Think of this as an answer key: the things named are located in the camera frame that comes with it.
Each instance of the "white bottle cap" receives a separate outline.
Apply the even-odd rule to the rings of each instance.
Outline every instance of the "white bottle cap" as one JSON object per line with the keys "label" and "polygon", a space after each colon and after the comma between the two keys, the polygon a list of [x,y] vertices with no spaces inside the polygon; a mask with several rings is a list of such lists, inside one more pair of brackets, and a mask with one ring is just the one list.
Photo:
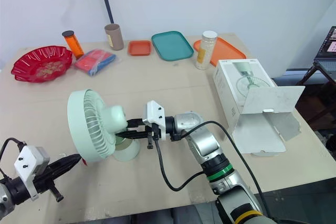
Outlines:
{"label": "white bottle cap", "polygon": [[215,39],[218,34],[215,31],[204,31],[203,36],[208,39]]}

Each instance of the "fan grille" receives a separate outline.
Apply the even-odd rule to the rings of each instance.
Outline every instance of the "fan grille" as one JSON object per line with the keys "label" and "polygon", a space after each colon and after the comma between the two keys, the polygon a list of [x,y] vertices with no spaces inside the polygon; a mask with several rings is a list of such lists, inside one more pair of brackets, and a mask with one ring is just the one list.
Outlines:
{"label": "fan grille", "polygon": [[110,155],[110,144],[114,144],[112,136],[104,129],[100,109],[104,102],[95,92],[88,90],[84,96],[85,120],[92,143],[102,158]]}

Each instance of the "picture of fan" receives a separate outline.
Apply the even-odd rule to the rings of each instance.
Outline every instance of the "picture of fan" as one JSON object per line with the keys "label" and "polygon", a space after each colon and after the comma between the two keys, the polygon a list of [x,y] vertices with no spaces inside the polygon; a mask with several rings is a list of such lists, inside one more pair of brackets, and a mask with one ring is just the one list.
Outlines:
{"label": "picture of fan", "polygon": [[235,62],[233,65],[235,65],[242,76],[236,82],[236,88],[242,96],[247,97],[247,93],[251,88],[269,87],[269,84],[266,81],[254,77],[248,62]]}

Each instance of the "wooden table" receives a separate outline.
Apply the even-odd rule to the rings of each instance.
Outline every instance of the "wooden table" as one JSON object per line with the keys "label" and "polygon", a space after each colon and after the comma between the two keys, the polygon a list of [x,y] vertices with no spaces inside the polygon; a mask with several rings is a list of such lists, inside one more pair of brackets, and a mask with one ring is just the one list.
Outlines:
{"label": "wooden table", "polygon": [[[223,39],[251,57],[235,34],[221,34]],[[192,45],[198,37],[187,37]],[[51,161],[62,154],[72,154],[67,121],[67,100],[71,92],[91,88],[101,94],[106,104],[120,104],[128,119],[142,116],[143,106],[155,100],[165,108],[166,115],[188,110],[197,111],[205,120],[215,120],[227,126],[225,115],[212,79],[214,67],[206,71],[190,59],[168,62],[152,52],[146,57],[127,54],[128,42],[116,51],[118,60],[95,77],[70,68],[67,73],[46,83],[25,83],[10,74],[13,62],[32,48],[18,51],[0,73],[0,139],[16,137],[30,145],[43,146]],[[101,48],[110,51],[107,42],[82,44],[84,51]],[[275,157],[244,154],[263,191],[276,190],[322,179],[336,177],[336,162],[320,143],[299,113],[301,134],[285,143],[287,151]],[[242,178],[256,193],[256,188],[243,163],[223,133],[208,126],[220,142],[225,155],[239,170]],[[69,223],[106,217],[129,215],[171,208],[215,199],[207,179],[200,176],[180,192],[171,191],[160,173],[156,150],[146,148],[141,141],[138,156],[130,162],[118,162],[109,157],[88,167],[82,163],[58,178],[55,183],[64,195],[56,203],[50,192],[34,202],[27,200],[2,220],[2,223]],[[167,176],[174,186],[181,185],[201,170],[186,141],[161,142]],[[14,160],[18,152],[10,144],[1,166],[9,176],[15,176]]]}

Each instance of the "orange bottle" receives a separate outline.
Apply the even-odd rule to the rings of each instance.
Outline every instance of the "orange bottle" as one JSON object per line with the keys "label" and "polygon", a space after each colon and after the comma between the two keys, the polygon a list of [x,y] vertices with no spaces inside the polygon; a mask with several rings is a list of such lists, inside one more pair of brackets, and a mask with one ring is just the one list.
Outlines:
{"label": "orange bottle", "polygon": [[77,38],[75,37],[74,31],[64,31],[62,35],[64,36],[64,39],[68,43],[68,46],[78,60],[84,54],[84,52],[83,49],[80,47]]}

